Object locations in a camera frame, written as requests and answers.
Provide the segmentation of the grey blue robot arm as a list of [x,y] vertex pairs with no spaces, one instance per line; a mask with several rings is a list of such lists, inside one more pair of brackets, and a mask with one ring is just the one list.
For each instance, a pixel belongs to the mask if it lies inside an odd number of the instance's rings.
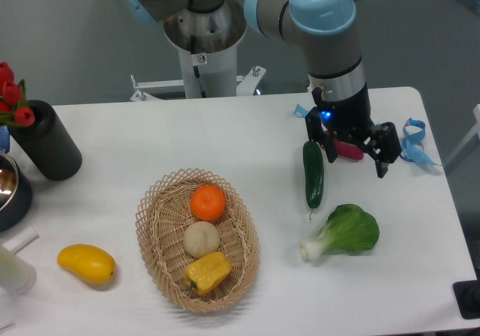
[[395,126],[371,120],[356,30],[358,0],[125,0],[144,23],[162,23],[178,50],[188,98],[237,95],[236,48],[248,29],[297,47],[304,56],[314,108],[307,134],[329,162],[336,141],[370,155],[383,177],[401,152]]

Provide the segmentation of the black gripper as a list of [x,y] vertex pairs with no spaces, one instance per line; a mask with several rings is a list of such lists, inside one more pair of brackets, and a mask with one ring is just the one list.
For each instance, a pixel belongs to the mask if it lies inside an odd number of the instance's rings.
[[315,106],[305,117],[309,140],[323,147],[329,163],[338,158],[334,139],[357,146],[375,160],[376,174],[382,179],[401,153],[395,125],[372,121],[366,87],[343,100],[325,100],[323,96],[320,87],[312,91]]

